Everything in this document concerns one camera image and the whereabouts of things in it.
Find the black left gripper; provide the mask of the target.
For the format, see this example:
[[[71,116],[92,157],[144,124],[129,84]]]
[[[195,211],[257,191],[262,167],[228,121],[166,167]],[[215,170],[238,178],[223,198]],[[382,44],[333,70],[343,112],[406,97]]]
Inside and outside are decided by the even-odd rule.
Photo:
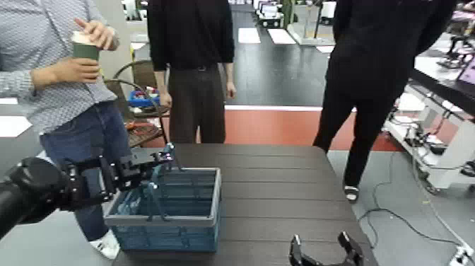
[[[78,210],[104,202],[109,202],[120,191],[138,187],[140,183],[157,190],[160,185],[160,171],[153,168],[157,164],[172,163],[175,160],[175,145],[167,143],[162,151],[150,154],[145,161],[136,155],[124,156],[109,162],[104,156],[77,162],[66,159],[61,165],[61,171],[66,178],[66,186],[60,192],[59,208],[61,210]],[[86,170],[96,169],[102,176],[103,188],[99,192],[91,192],[87,178],[83,175]]]

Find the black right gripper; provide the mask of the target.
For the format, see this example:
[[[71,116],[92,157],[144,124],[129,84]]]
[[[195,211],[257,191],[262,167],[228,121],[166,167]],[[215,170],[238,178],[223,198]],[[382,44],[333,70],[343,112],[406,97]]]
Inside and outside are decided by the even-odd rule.
[[[324,264],[322,262],[310,262],[301,250],[301,239],[295,234],[291,240],[288,259],[292,266],[364,266],[365,258],[363,250],[347,232],[342,231],[338,236],[340,246],[346,251],[343,262]]]

